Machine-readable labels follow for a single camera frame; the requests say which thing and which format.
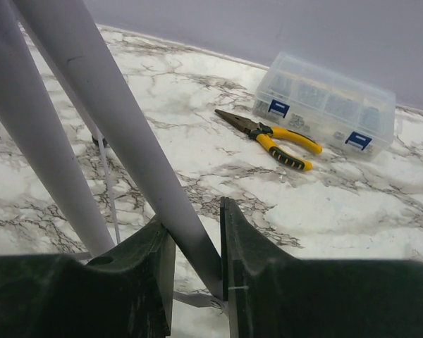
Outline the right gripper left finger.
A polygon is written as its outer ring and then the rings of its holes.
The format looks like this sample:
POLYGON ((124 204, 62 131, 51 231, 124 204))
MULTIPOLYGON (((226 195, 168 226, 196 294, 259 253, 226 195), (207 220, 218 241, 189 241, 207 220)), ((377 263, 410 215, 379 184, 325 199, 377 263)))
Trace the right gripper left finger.
POLYGON ((167 337, 171 334, 176 244, 158 217, 87 267, 115 285, 106 306, 123 324, 114 336, 167 337))

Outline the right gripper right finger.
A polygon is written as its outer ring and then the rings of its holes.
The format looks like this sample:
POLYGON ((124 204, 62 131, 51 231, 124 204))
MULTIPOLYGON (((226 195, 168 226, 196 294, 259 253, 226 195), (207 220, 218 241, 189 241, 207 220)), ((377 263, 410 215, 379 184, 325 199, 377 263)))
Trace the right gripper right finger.
POLYGON ((251 225, 234 199, 221 199, 220 226, 231 336, 302 337, 302 262, 251 225))

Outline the lilac music stand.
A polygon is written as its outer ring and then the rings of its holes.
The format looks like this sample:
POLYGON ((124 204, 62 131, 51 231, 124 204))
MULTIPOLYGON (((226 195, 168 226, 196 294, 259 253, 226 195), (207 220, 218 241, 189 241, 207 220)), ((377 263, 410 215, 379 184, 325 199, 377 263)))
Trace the lilac music stand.
POLYGON ((209 290, 223 300, 221 258, 82 1, 0 1, 0 121, 92 256, 114 245, 31 53, 27 31, 81 113, 87 113, 209 290))

